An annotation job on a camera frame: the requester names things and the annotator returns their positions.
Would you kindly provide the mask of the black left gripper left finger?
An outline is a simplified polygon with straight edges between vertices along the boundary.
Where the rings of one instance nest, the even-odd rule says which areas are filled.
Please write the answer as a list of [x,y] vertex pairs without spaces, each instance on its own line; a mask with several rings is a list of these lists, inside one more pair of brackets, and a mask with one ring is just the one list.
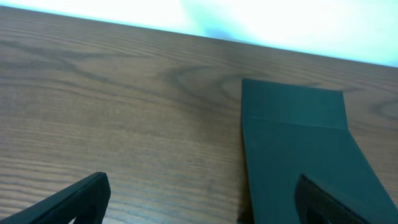
[[110,196],[108,176],[104,172],[95,172],[1,220],[1,224],[102,224]]

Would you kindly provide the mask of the black gift box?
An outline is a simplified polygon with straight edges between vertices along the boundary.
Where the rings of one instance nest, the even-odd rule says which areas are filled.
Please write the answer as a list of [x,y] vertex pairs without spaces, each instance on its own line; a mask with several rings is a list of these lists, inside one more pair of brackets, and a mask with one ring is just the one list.
[[301,174],[369,223],[396,223],[397,208],[348,129],[343,93],[245,79],[241,129],[254,223],[300,223]]

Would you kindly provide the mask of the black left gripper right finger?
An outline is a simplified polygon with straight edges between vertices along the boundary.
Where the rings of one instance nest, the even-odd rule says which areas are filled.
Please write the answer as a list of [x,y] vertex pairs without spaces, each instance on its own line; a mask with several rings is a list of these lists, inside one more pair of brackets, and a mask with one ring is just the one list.
[[369,224],[303,174],[295,186],[294,202],[301,224]]

